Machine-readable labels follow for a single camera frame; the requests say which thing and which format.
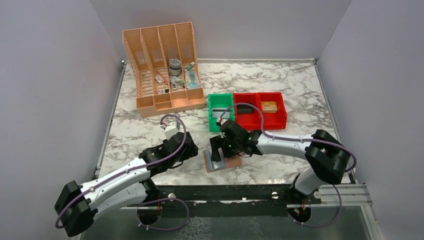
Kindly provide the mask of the orange plastic file organizer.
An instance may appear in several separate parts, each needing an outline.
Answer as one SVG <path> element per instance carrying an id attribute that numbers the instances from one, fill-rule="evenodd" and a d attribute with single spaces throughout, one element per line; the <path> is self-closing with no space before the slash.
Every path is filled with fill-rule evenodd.
<path id="1" fill-rule="evenodd" d="M 192 22 L 127 29 L 122 42 L 135 77 L 136 110 L 141 117 L 153 117 L 205 107 L 206 100 L 199 71 L 195 32 Z M 169 59 L 181 61 L 181 73 L 168 72 Z M 176 78 L 185 82 L 185 67 L 197 74 L 199 88 L 181 87 Z M 158 84 L 157 74 L 168 79 Z"/>

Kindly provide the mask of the green plastic bin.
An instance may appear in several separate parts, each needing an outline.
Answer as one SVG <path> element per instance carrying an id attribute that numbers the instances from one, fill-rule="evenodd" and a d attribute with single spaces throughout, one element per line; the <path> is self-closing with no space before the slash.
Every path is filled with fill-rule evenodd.
<path id="1" fill-rule="evenodd" d="M 208 94 L 208 123 L 209 131 L 212 133 L 219 132 L 216 122 L 219 117 L 224 119 L 235 120 L 234 109 L 225 111 L 234 104 L 232 93 L 210 93 Z"/>

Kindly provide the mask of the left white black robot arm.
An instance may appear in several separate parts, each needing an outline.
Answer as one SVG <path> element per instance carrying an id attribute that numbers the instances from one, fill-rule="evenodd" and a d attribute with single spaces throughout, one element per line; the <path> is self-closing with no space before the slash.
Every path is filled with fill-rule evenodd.
<path id="1" fill-rule="evenodd" d="M 87 230 L 101 214 L 121 207 L 156 200 L 152 177 L 198 155 L 199 149 L 189 132 L 177 132 L 162 144 L 149 147 L 125 166 L 96 180 L 64 185 L 54 204 L 54 226 L 74 237 Z"/>

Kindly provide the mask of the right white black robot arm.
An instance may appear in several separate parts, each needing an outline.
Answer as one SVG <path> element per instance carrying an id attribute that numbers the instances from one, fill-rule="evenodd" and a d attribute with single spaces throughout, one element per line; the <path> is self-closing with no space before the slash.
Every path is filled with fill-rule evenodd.
<path id="1" fill-rule="evenodd" d="M 288 198 L 304 200 L 322 185 L 338 185 L 347 171 L 352 154 L 327 131 L 309 135 L 281 135 L 263 129 L 248 131 L 233 120 L 219 125 L 219 134 L 210 138 L 210 160 L 219 162 L 245 154 L 284 155 L 300 158 L 309 168 L 293 180 Z"/>

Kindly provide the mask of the red plastic double bin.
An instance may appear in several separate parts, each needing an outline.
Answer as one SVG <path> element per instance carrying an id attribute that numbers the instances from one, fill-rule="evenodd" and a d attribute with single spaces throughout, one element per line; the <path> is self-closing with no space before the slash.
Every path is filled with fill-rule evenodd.
<path id="1" fill-rule="evenodd" d="M 285 109 L 283 95 L 280 92 L 251 92 L 234 93 L 233 101 L 235 104 L 251 104 L 260 111 L 255 110 L 252 114 L 237 114 L 235 107 L 235 121 L 248 131 L 259 130 L 261 122 L 265 130 L 283 130 L 287 125 L 287 112 Z M 261 102 L 274 101 L 278 104 L 278 112 L 262 112 Z"/>

